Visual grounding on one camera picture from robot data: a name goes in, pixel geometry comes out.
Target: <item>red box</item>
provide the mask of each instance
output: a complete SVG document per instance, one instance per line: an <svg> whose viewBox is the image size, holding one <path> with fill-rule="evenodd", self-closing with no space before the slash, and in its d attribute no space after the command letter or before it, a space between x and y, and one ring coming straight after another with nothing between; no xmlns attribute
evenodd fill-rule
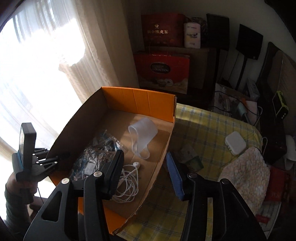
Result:
<svg viewBox="0 0 296 241"><path fill-rule="evenodd" d="M269 217L264 217L264 216L259 215L259 214L256 214L255 217L256 217L256 219L257 219L257 221L258 221L259 223L268 224L268 222L269 222L269 220L270 220Z"/></svg>
<svg viewBox="0 0 296 241"><path fill-rule="evenodd" d="M184 47L185 15L159 13L142 15L145 46Z"/></svg>
<svg viewBox="0 0 296 241"><path fill-rule="evenodd" d="M264 201L280 202L285 189L287 174L273 166L270 167L270 178Z"/></svg>
<svg viewBox="0 0 296 241"><path fill-rule="evenodd" d="M133 57L141 88L187 93L189 55L137 53Z"/></svg>

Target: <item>earbud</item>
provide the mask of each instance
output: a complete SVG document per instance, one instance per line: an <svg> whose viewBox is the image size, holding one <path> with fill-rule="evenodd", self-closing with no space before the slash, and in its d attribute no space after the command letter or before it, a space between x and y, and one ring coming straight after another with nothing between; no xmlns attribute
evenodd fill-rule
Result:
<svg viewBox="0 0 296 241"><path fill-rule="evenodd" d="M137 169L139 169L139 167L141 166L141 164L139 162L134 162L133 166Z"/></svg>
<svg viewBox="0 0 296 241"><path fill-rule="evenodd" d="M134 162L133 166L135 167L135 169L131 171L131 175L135 176L136 175L136 169L139 170L141 164L139 162Z"/></svg>

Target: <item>cardboard box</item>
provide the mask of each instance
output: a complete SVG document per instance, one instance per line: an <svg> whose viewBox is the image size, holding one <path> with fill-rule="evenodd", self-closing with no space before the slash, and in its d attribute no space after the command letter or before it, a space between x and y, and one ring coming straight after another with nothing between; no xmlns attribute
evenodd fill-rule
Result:
<svg viewBox="0 0 296 241"><path fill-rule="evenodd" d="M189 55L136 53L133 58L141 88L187 93Z"/></svg>
<svg viewBox="0 0 296 241"><path fill-rule="evenodd" d="M57 185L69 177L73 163L100 130L116 137L128 147L124 164L141 163L139 169L139 193L127 204L103 201L110 233L118 233L136 214L151 190L166 155L175 123L176 97L172 94L120 87L102 87L95 92L69 120L53 144L47 158L70 153L68 159L59 162L58 170L50 175ZM131 151L128 126L143 117L149 117L158 133L148 144L150 157L143 160ZM78 210L83 213L83 198L79 198Z"/></svg>

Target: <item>metal screw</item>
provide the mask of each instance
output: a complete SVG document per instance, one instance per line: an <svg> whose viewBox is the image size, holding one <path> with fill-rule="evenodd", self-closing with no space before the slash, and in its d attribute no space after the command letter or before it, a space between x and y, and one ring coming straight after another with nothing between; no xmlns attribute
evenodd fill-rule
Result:
<svg viewBox="0 0 296 241"><path fill-rule="evenodd" d="M229 180L226 179L226 178L223 178L223 179L222 179L222 183L225 184L225 185L227 185L227 184L229 184Z"/></svg>
<svg viewBox="0 0 296 241"><path fill-rule="evenodd" d="M191 172L191 173L189 173L189 176L190 176L191 178L196 178L196 177L197 177L197 173L195 173L195 172Z"/></svg>
<svg viewBox="0 0 296 241"><path fill-rule="evenodd" d="M62 184L67 184L69 181L70 181L69 178L64 178L64 179L62 180Z"/></svg>
<svg viewBox="0 0 296 241"><path fill-rule="evenodd" d="M100 172L100 171L94 173L95 177L100 177L101 175L102 175L102 172Z"/></svg>

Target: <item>plastic cup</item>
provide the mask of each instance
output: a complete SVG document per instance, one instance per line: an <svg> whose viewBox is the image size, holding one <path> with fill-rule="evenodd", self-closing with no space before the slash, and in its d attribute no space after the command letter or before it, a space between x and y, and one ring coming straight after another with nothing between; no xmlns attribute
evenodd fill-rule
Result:
<svg viewBox="0 0 296 241"><path fill-rule="evenodd" d="M137 156L148 159L150 152L147 145L156 136L158 129L152 120L145 117L128 127L131 135L132 151Z"/></svg>

